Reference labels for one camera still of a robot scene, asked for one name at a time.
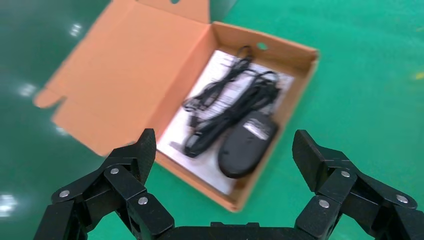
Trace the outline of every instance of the green surface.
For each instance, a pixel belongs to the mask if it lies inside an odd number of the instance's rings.
[[[61,134],[50,122],[54,109],[38,109],[32,98],[106,4],[1,3],[6,8],[0,11],[0,195],[12,195],[17,203],[9,216],[0,216],[2,239],[31,239],[51,193],[103,161]],[[227,212],[153,167],[147,187],[177,226],[211,221],[293,226],[312,197],[291,156],[296,129],[342,150],[363,172],[424,205],[424,1],[239,0],[225,22],[315,47],[321,61],[241,213]],[[132,239],[114,213],[89,235]],[[344,216],[331,239],[371,238]]]

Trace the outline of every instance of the mouse cable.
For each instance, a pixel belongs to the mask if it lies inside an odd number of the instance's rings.
[[[240,58],[243,52],[245,52],[245,57]],[[191,113],[190,127],[197,127],[199,124],[199,111],[205,111],[212,106],[220,98],[228,83],[236,81],[243,72],[249,71],[249,66],[253,59],[252,47],[248,45],[242,46],[232,60],[227,74],[221,80],[208,84],[200,94],[188,98],[182,103],[183,109]]]
[[[266,78],[266,75],[273,75],[274,79]],[[279,75],[274,71],[257,73],[241,96],[222,113],[203,121],[199,121],[196,115],[192,115],[196,119],[195,121],[191,120],[190,123],[196,124],[191,125],[192,134],[184,142],[183,153],[190,158],[197,157],[206,151],[221,134],[241,121],[247,114],[275,103],[280,92],[277,87],[278,82]],[[273,107],[270,108],[268,114],[271,114],[272,110]]]

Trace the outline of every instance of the box lid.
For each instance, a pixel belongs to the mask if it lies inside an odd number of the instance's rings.
[[[138,139],[208,23],[208,0],[114,0],[34,103],[107,155]]]

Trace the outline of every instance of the open cardboard box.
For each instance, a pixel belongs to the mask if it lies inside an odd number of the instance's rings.
[[[157,139],[215,50],[254,47],[255,63],[295,77],[273,115],[280,128],[256,170],[224,195],[157,152],[156,162],[226,209],[243,205],[316,67],[315,49],[221,22],[210,24],[208,0],[113,0],[34,102],[60,104],[52,120],[95,153]],[[258,43],[267,50],[259,49]]]

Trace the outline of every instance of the white paper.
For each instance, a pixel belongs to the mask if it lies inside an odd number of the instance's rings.
[[[227,74],[233,59],[234,56],[216,50],[187,98],[199,94],[206,85],[219,81]],[[270,71],[269,68],[254,63],[250,65],[250,68],[260,73]],[[278,86],[282,89],[280,91],[280,96],[276,100],[276,104],[270,104],[270,106],[262,109],[263,111],[269,112],[271,107],[277,107],[292,85],[294,80],[292,76],[284,73],[278,73],[278,75],[280,81]],[[199,117],[201,119],[209,119],[221,113],[238,99],[252,80],[252,76],[243,73],[239,76],[238,80],[228,83],[220,98],[209,109],[201,112]],[[182,146],[185,139],[190,134],[191,129],[188,126],[190,116],[191,114],[189,112],[180,108],[160,138],[157,149],[218,191],[228,195],[231,193],[236,180],[226,177],[220,171],[217,161],[218,150],[225,134],[201,155],[196,158],[187,157],[182,153]]]

